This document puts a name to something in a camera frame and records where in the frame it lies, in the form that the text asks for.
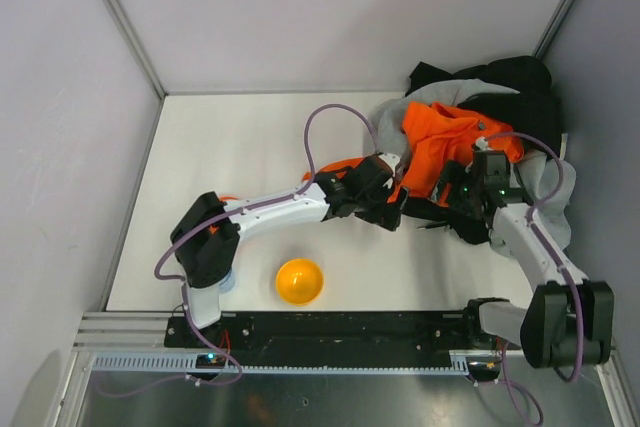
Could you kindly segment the orange cloth garment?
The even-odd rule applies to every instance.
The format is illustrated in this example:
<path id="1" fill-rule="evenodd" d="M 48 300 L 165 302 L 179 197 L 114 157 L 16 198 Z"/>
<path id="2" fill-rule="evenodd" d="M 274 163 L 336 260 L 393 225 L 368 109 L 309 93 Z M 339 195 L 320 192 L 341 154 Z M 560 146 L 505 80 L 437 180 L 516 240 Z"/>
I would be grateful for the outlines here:
<path id="1" fill-rule="evenodd" d="M 487 139 L 491 148 L 504 152 L 512 163 L 520 161 L 525 153 L 519 140 L 493 138 L 511 132 L 510 124 L 479 112 L 438 102 L 411 101 L 400 109 L 399 116 L 400 126 L 391 129 L 392 137 L 400 141 L 399 146 L 383 141 L 382 127 L 364 121 L 375 149 L 408 157 L 402 179 L 392 185 L 389 202 L 395 201 L 403 188 L 418 198 L 428 197 L 448 161 L 462 166 L 472 162 L 472 146 L 480 138 Z"/>

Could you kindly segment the grey sweatshirt cloth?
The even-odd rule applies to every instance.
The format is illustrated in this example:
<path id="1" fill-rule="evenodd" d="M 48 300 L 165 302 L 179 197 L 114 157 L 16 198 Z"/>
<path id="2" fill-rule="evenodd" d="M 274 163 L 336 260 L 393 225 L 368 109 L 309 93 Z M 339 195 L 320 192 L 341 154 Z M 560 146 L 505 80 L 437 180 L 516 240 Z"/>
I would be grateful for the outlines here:
<path id="1" fill-rule="evenodd" d="M 460 107 L 469 100 L 478 100 L 482 96 L 495 96 L 505 100 L 518 92 L 512 88 L 473 80 L 447 80 L 419 88 L 405 98 L 391 99 L 376 107 L 369 117 L 371 124 L 383 128 L 383 141 L 400 145 L 391 134 L 393 127 L 400 126 L 400 109 L 413 101 L 442 101 L 445 105 Z M 535 200 L 550 194 L 554 188 L 559 191 L 539 208 L 542 224 L 551 234 L 560 248 L 565 249 L 571 241 L 571 227 L 565 216 L 565 208 L 570 202 L 576 182 L 576 171 L 568 162 L 562 161 L 556 166 L 552 160 L 546 160 L 539 151 L 527 154 L 511 176 L 511 183 L 522 185 Z M 451 222 L 457 228 L 457 236 L 473 245 L 488 242 L 491 248 L 506 257 L 511 255 L 506 244 L 499 236 L 489 233 L 478 223 L 464 218 Z"/>

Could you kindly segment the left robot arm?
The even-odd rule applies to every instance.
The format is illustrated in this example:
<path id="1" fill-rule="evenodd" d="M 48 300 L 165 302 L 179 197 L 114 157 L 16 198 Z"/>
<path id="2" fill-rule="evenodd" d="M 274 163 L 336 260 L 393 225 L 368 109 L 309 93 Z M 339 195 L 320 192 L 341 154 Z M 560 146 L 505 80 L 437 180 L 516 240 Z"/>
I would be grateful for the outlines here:
<path id="1" fill-rule="evenodd" d="M 256 199 L 199 196 L 170 235 L 169 253 L 184 272 L 183 298 L 192 324 L 203 329 L 221 318 L 221 285 L 239 245 L 272 230 L 355 216 L 394 231 L 408 191 L 396 188 L 401 158 L 377 153 L 354 167 L 318 172 L 300 186 Z"/>

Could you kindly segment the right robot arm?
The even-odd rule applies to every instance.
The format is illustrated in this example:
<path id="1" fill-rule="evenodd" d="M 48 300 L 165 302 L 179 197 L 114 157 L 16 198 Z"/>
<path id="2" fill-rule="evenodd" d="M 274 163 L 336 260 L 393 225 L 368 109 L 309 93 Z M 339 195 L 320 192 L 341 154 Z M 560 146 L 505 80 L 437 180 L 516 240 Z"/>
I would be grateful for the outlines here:
<path id="1" fill-rule="evenodd" d="M 526 308 L 501 298 L 471 300 L 478 329 L 520 347 L 534 368 L 604 364 L 612 347 L 613 291 L 570 261 L 511 173 L 504 152 L 476 150 L 468 166 L 447 161 L 432 192 L 433 200 L 503 240 L 533 292 Z"/>

